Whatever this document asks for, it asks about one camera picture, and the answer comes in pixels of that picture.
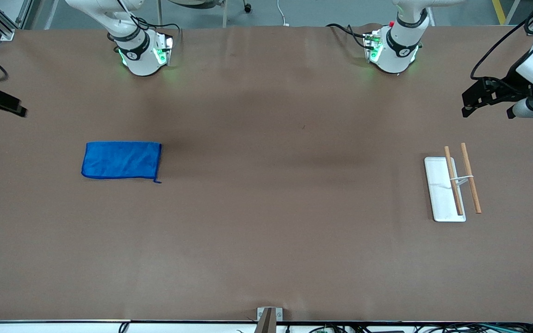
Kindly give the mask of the blue towel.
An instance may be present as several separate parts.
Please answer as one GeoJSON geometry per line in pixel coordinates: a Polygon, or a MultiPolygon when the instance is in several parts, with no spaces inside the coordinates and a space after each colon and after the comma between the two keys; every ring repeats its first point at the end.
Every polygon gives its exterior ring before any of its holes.
{"type": "Polygon", "coordinates": [[[161,144],[142,141],[88,142],[81,166],[87,179],[157,179],[161,144]]]}

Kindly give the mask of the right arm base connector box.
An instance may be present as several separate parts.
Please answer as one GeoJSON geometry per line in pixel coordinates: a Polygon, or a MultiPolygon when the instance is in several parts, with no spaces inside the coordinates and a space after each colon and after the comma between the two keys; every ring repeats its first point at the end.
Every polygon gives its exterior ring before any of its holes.
{"type": "Polygon", "coordinates": [[[155,32],[154,55],[160,66],[169,64],[173,42],[173,36],[155,32]]]}

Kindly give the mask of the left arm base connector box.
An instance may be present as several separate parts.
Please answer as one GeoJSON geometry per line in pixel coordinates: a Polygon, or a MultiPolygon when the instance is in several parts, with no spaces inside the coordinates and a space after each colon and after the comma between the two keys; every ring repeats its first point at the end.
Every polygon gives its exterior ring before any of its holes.
{"type": "Polygon", "coordinates": [[[383,49],[380,30],[362,34],[365,46],[365,57],[368,63],[376,63],[383,49]]]}

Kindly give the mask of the grey chair base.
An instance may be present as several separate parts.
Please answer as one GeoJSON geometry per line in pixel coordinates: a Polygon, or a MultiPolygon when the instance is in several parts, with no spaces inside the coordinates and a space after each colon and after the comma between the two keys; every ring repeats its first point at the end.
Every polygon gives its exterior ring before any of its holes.
{"type": "MultiPolygon", "coordinates": [[[[229,0],[165,0],[172,2],[178,6],[183,6],[191,9],[210,9],[216,6],[219,6],[222,11],[222,27],[228,27],[228,4],[229,0]]],[[[167,26],[163,24],[163,12],[161,2],[163,0],[155,0],[156,2],[156,12],[157,12],[157,22],[160,26],[167,26]]]]}

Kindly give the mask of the metal table edge bracket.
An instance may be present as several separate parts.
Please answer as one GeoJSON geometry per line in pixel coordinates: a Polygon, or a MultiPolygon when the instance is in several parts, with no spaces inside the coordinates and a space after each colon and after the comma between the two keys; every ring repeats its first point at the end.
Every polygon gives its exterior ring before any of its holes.
{"type": "Polygon", "coordinates": [[[282,307],[258,307],[256,310],[256,320],[259,321],[269,308],[271,309],[272,316],[275,316],[277,322],[284,321],[284,309],[282,307]]]}

